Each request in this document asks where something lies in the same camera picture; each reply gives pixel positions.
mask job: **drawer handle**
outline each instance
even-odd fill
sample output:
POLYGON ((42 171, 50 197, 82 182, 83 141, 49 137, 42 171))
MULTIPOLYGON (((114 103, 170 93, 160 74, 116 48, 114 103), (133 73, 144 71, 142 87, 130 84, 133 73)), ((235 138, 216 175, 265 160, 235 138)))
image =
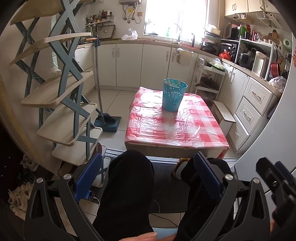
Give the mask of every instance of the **drawer handle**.
POLYGON ((257 96, 259 98, 259 100, 261 100, 261 97, 259 95, 256 94, 255 91, 252 90, 253 95, 257 96))
POLYGON ((243 112, 244 112, 244 115, 249 119, 249 120, 251 120, 251 118, 247 115, 247 113, 243 110, 243 112))
POLYGON ((233 129, 233 131, 234 131, 234 133, 236 134, 236 136, 237 136, 237 138, 239 137, 239 135, 236 133, 236 131, 233 129))

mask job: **dish rack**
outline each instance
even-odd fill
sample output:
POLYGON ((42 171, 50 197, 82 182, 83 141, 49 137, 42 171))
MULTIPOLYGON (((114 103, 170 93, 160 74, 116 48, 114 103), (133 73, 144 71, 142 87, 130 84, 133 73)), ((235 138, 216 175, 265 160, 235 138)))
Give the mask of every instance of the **dish rack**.
POLYGON ((257 12, 256 15, 257 18, 266 26, 282 29, 281 24, 279 23, 279 20, 277 19, 275 14, 268 12, 257 12))
POLYGON ((240 24, 248 24, 248 25, 254 24, 254 19, 251 18, 246 13, 241 14, 241 15, 238 14, 237 16, 233 16, 233 20, 239 22, 240 24))

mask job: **black pants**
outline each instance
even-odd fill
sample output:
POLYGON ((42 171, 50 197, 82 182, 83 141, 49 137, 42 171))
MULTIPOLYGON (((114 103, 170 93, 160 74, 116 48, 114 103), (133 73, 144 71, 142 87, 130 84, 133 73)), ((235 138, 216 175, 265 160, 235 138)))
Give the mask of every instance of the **black pants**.
MULTIPOLYGON (((230 173, 228 164, 221 159, 209 160, 230 173)), ((119 241, 153 232, 149 223, 149 208, 154 189, 152 163, 141 153, 128 150, 114 159, 109 166, 109 181, 101 199, 94 228, 105 241, 119 241)), ((215 206, 200 177, 193 159, 181 172, 181 178, 190 186, 187 211, 182 218, 175 241, 190 241, 203 226, 215 206)), ((233 223, 233 211, 221 231, 227 232, 233 223)))

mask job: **plastic tablecloth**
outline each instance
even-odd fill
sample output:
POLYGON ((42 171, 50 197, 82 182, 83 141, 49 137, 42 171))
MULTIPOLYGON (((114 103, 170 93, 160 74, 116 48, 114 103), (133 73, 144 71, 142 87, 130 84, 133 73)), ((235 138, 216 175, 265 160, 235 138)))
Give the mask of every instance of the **plastic tablecloth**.
POLYGON ((162 108, 162 91, 140 87, 130 105, 125 144, 174 148, 219 148, 222 158, 229 149, 219 124, 203 99, 185 93, 178 112, 162 108))

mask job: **screw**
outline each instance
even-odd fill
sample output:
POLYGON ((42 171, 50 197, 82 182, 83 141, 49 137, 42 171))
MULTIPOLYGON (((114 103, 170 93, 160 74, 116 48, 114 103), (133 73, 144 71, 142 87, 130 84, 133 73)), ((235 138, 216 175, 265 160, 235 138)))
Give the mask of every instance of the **screw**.
POLYGON ((72 177, 72 176, 71 176, 71 174, 69 174, 69 173, 67 173, 67 174, 64 175, 64 179, 65 179, 65 180, 69 180, 71 177, 72 177))
POLYGON ((253 179, 253 182, 256 183, 256 184, 259 184, 260 183, 260 180, 258 178, 254 178, 253 179))
POLYGON ((225 178, 230 181, 233 179, 233 176, 231 174, 226 174, 225 178))
POLYGON ((43 182, 43 178, 42 177, 38 178, 36 182, 37 183, 42 183, 43 182))

